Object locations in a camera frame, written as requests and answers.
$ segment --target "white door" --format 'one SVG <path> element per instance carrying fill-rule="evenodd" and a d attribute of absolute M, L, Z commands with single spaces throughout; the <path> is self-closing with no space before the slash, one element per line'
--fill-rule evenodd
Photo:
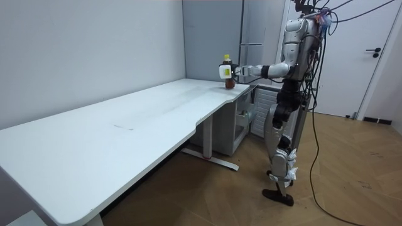
<path fill-rule="evenodd" d="M 388 1 L 355 0 L 335 12 L 340 20 L 348 19 Z M 327 36 L 316 112 L 344 117 L 359 111 L 401 1 L 396 0 L 360 18 L 339 23 L 335 34 Z M 344 2 L 346 0 L 331 0 L 327 6 L 334 8 Z M 300 15 L 295 12 L 294 6 L 290 4 L 288 19 Z M 380 57 L 377 58 L 373 57 L 374 51 L 366 51 L 376 48 L 381 48 Z"/>

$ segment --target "bottle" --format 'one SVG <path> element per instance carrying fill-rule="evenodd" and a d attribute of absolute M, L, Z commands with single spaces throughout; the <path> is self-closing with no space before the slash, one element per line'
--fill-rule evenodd
<path fill-rule="evenodd" d="M 224 62 L 222 63 L 223 65 L 232 65 L 232 60 L 229 58 L 229 54 L 226 54 L 224 57 Z M 227 89 L 233 89 L 234 88 L 234 79 L 233 78 L 227 78 L 225 80 L 225 87 Z"/>

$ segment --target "humanoid robot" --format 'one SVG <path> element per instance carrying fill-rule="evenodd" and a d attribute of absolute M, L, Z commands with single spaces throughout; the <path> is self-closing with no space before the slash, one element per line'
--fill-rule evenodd
<path fill-rule="evenodd" d="M 299 19 L 287 22 L 285 26 L 282 62 L 274 65 L 239 66 L 221 65 L 220 72 L 231 70 L 231 74 L 220 73 L 221 78 L 263 77 L 283 78 L 283 86 L 272 105 L 264 123 L 264 140 L 268 149 L 271 170 L 267 174 L 276 183 L 277 190 L 263 190 L 266 198 L 293 206 L 293 197 L 286 193 L 286 187 L 293 185 L 295 151 L 291 150 L 291 138 L 284 135 L 284 128 L 292 112 L 299 109 L 307 96 L 300 91 L 306 79 L 312 79 L 312 66 L 318 61 L 321 47 L 322 25 L 317 20 L 313 6 L 306 6 L 305 0 L 293 0 Z"/>

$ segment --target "cable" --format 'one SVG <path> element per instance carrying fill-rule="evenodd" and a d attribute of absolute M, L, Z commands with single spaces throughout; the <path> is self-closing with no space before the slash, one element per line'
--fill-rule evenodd
<path fill-rule="evenodd" d="M 342 22 L 350 21 L 350 20 L 352 20 L 352 19 L 356 19 L 356 18 L 358 18 L 358 17 L 361 17 L 361 16 L 363 16 L 363 15 L 366 15 L 367 13 L 371 13 L 371 12 L 373 12 L 374 10 L 377 10 L 377 9 L 383 7 L 383 6 L 386 6 L 386 5 L 388 5 L 389 3 L 393 2 L 393 1 L 395 1 L 395 0 L 390 0 L 389 2 L 384 3 L 384 4 L 382 4 L 382 5 L 378 6 L 378 7 L 376 7 L 376 8 L 374 8 L 374 9 L 370 10 L 370 11 L 367 11 L 367 12 L 365 12 L 365 13 L 362 13 L 362 14 L 360 14 L 360 15 L 354 16 L 354 17 L 349 18 L 349 19 L 340 20 L 340 21 L 338 21 L 338 22 L 336 22 L 336 23 L 342 23 Z"/>
<path fill-rule="evenodd" d="M 254 79 L 253 81 L 251 81 L 251 82 L 246 82 L 246 83 L 240 83 L 240 82 L 238 82 L 238 84 L 248 85 L 248 84 L 253 83 L 253 82 L 255 82 L 255 81 L 259 80 L 259 79 L 262 79 L 262 78 L 263 78 L 263 77 L 256 78 L 256 79 Z"/>
<path fill-rule="evenodd" d="M 320 154 L 320 144 L 319 144 L 319 142 L 318 142 L 317 130 L 316 130 L 316 127 L 315 127 L 315 108 L 317 107 L 318 90 L 319 90 L 320 79 L 321 79 L 321 74 L 322 74 L 323 62 L 324 62 L 324 58 L 325 58 L 325 51 L 326 51 L 326 49 L 327 49 L 327 31 L 324 30 L 324 31 L 322 31 L 322 32 L 323 32 L 323 47 L 320 48 L 320 58 L 319 58 L 319 60 L 318 60 L 318 64 L 316 65 L 317 67 L 316 67 L 316 69 L 315 69 L 315 71 L 314 71 L 314 73 L 313 73 L 313 77 L 312 77 L 311 81 L 309 82 L 309 84 L 306 84 L 306 90 L 308 90 L 309 87 L 310 87 L 310 90 L 309 90 L 309 91 L 311 92 L 311 94 L 312 94 L 312 96 L 313 96 L 313 99 L 314 99 L 313 108 L 312 108 L 311 110 L 312 110 L 312 122 L 313 122 L 313 131 L 314 131 L 315 144 L 317 145 L 317 153 L 316 153 L 316 155 L 315 155 L 315 157 L 314 157 L 314 160 L 313 160 L 312 166 L 311 166 L 311 168 L 310 168 L 310 172 L 309 172 L 310 186 L 311 186 L 311 188 L 312 188 L 313 198 L 314 198 L 315 204 L 316 204 L 324 213 L 326 213 L 327 215 L 329 215 L 329 216 L 331 216 L 331 217 L 333 217 L 333 218 L 335 218 L 335 219 L 337 219 L 337 220 L 340 220 L 340 221 L 345 222 L 345 223 L 349 223 L 349 224 L 351 224 L 351 225 L 364 226 L 364 225 L 361 225 L 361 224 L 358 224 L 358 223 L 354 223 L 354 222 L 350 222 L 350 221 L 344 220 L 344 219 L 342 219 L 342 218 L 339 218 L 339 217 L 337 217 L 337 216 L 335 216 L 335 215 L 329 213 L 329 212 L 326 211 L 323 207 L 321 207 L 321 205 L 320 205 L 320 204 L 318 203 L 318 201 L 317 201 L 317 197 L 315 196 L 315 190 L 314 190 L 313 180 L 312 180 L 312 171 L 313 171 L 313 168 L 314 168 L 315 163 L 317 162 L 318 155 Z M 314 80 L 314 78 L 315 78 L 315 76 L 316 76 L 316 74 L 317 74 L 318 68 L 320 69 L 320 71 L 319 71 L 319 73 L 318 73 L 317 86 L 316 86 L 316 91 L 315 91 L 315 94 L 314 94 L 314 91 L 312 90 L 312 83 L 313 83 L 313 80 Z"/>
<path fill-rule="evenodd" d="M 340 7 L 346 5 L 347 3 L 351 2 L 351 1 L 354 1 L 354 0 L 348 0 L 348 1 L 346 1 L 346 2 L 344 2 L 344 3 L 342 3 L 342 4 L 340 4 L 339 6 L 333 8 L 333 9 L 331 9 L 331 10 L 335 10 L 335 9 L 337 9 L 337 8 L 340 8 Z"/>
<path fill-rule="evenodd" d="M 328 28 L 328 35 L 329 35 L 329 36 L 332 36 L 332 35 L 335 33 L 335 31 L 336 31 L 336 30 L 337 30 L 337 28 L 338 28 L 338 23 L 339 23 L 339 17 L 338 17 L 338 14 L 337 14 L 337 13 L 335 13 L 335 12 L 333 12 L 333 11 L 331 11 L 331 13 L 330 13 L 331 18 L 332 18 L 332 14 L 334 14 L 334 15 L 335 15 L 335 17 L 337 18 L 337 21 L 336 21 L 336 22 L 334 22 L 334 23 L 336 23 L 336 25 L 335 25 L 335 28 L 334 28 L 334 30 L 333 30 L 333 32 L 332 32 L 332 33 L 331 33 L 331 31 L 330 31 L 331 26 L 329 26 L 329 28 Z"/>
<path fill-rule="evenodd" d="M 274 83 L 283 83 L 283 82 L 284 82 L 283 80 L 280 81 L 280 82 L 278 82 L 278 81 L 273 80 L 272 78 L 269 78 L 269 80 L 271 80 L 271 81 L 274 82 Z"/>
<path fill-rule="evenodd" d="M 320 154 L 320 144 L 318 143 L 317 130 L 316 130 L 316 128 L 315 128 L 314 113 L 315 113 L 315 112 L 314 112 L 314 109 L 313 109 L 313 112 L 312 112 L 312 121 L 313 121 L 313 131 L 314 131 L 315 144 L 317 145 L 317 153 L 316 153 L 316 155 L 315 155 L 315 158 L 314 158 L 312 167 L 310 168 L 310 185 L 311 185 L 312 191 L 313 191 L 314 202 L 315 202 L 315 204 L 317 204 L 318 207 L 320 207 L 320 209 L 321 209 L 322 211 L 324 211 L 326 214 L 330 215 L 331 217 L 333 217 L 333 218 L 335 218 L 335 219 L 337 219 L 337 220 L 340 220 L 340 221 L 345 222 L 345 223 L 349 223 L 349 224 L 351 224 L 351 225 L 365 226 L 365 225 L 361 225 L 361 224 L 358 224 L 358 223 L 350 222 L 350 221 L 344 220 L 344 219 L 342 219 L 342 218 L 339 218 L 339 217 L 337 217 L 337 216 L 335 216 L 335 215 L 332 215 L 332 214 L 329 213 L 328 211 L 324 210 L 324 208 L 322 208 L 322 207 L 320 206 L 320 204 L 318 204 L 317 198 L 315 197 L 315 191 L 314 191 L 314 186 L 313 186 L 313 181 L 312 181 L 312 171 L 313 171 L 313 167 L 314 167 L 315 162 L 317 161 L 318 155 Z"/>

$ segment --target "wooden floor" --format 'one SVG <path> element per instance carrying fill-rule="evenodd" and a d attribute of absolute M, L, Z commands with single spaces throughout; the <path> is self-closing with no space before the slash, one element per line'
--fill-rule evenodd
<path fill-rule="evenodd" d="M 178 153 L 104 218 L 112 225 L 346 225 L 313 201 L 308 171 L 316 147 L 306 120 L 293 187 L 295 205 L 264 198 L 274 188 L 264 143 L 247 137 L 231 158 L 238 172 Z M 402 225 L 402 136 L 391 126 L 316 114 L 320 156 L 313 170 L 319 203 L 364 225 Z"/>

